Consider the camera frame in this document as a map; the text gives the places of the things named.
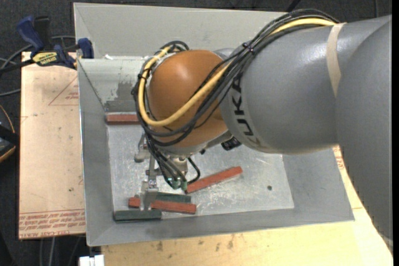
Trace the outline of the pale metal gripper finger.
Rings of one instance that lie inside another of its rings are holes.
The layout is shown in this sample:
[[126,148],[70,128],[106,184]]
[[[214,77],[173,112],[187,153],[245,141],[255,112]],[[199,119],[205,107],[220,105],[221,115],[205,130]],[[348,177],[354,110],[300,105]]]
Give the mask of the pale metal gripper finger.
[[151,179],[148,182],[148,208],[151,208],[151,204],[156,200],[159,188],[156,179]]
[[150,198],[149,198],[149,186],[148,181],[143,181],[140,189],[140,209],[143,211],[150,210]]

